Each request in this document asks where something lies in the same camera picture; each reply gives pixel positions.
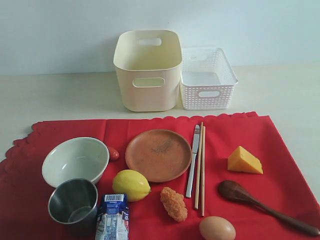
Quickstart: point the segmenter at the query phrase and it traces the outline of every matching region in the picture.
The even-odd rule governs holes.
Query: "stainless steel cup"
[[[88,236],[96,226],[98,190],[82,178],[71,179],[59,185],[48,202],[50,216],[63,224],[77,237]]]

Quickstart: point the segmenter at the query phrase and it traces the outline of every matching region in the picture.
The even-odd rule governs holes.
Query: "brown egg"
[[[199,225],[199,230],[205,240],[234,240],[236,230],[226,219],[220,216],[208,216]]]

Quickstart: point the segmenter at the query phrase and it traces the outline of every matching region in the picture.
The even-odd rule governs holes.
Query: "barcode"
[[[106,194],[104,196],[104,201],[105,202],[110,202],[110,201],[122,201],[124,200],[124,195],[123,194]]]

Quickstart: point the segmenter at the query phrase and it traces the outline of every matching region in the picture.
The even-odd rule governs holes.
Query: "silver knife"
[[[200,138],[200,126],[195,125],[193,142],[192,142],[192,161],[190,166],[188,185],[186,187],[186,193],[185,193],[185,196],[187,198],[191,198],[191,191],[192,191],[192,185],[193,185],[194,173],[195,173],[196,157],[197,157],[197,152],[199,148],[199,138]]]

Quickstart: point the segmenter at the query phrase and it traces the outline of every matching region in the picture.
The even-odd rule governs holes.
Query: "breaded shrimp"
[[[186,220],[188,210],[186,209],[184,196],[182,194],[166,186],[160,193],[160,200],[170,217],[177,222]]]

